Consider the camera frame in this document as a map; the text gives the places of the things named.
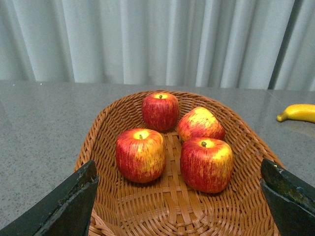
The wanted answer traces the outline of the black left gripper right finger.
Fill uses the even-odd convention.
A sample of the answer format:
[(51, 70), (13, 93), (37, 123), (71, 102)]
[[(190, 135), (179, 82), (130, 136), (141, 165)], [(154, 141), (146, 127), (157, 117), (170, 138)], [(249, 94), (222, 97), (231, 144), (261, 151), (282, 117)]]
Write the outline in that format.
[(264, 158), (260, 186), (282, 236), (315, 234), (315, 188)]

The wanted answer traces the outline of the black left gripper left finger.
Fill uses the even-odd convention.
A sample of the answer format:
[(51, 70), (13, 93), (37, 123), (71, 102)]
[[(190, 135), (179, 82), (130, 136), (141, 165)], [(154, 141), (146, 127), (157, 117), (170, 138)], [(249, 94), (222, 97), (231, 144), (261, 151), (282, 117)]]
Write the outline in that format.
[(2, 236), (86, 236), (99, 176), (90, 160), (47, 196), (1, 229)]

